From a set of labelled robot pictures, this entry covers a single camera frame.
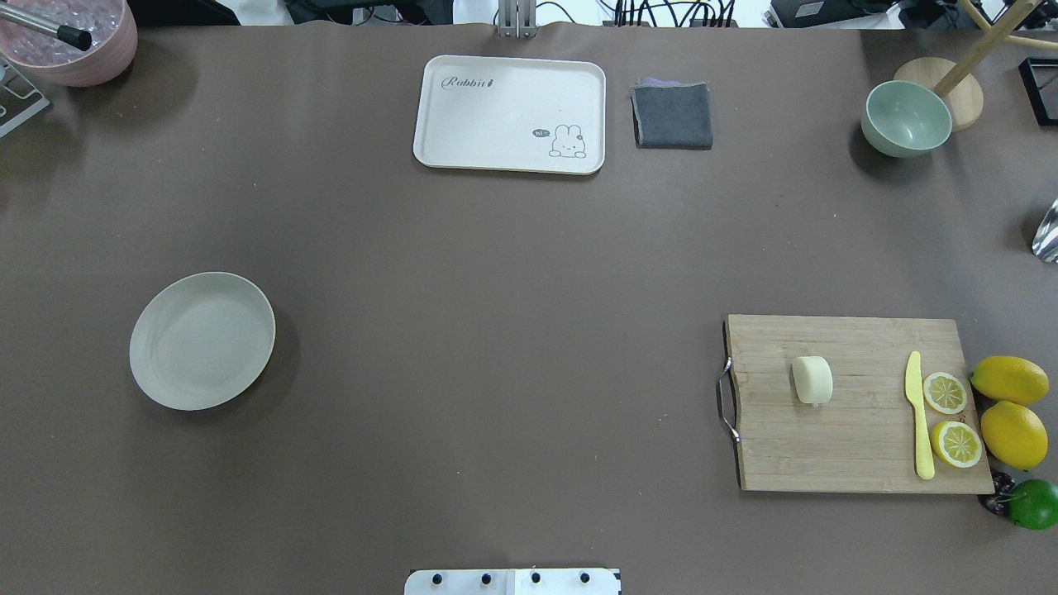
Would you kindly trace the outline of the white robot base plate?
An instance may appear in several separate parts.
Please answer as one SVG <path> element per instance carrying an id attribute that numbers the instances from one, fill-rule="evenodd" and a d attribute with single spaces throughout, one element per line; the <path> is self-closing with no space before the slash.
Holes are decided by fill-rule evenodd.
<path id="1" fill-rule="evenodd" d="M 621 594 L 618 569 L 420 569 L 404 594 Z"/>

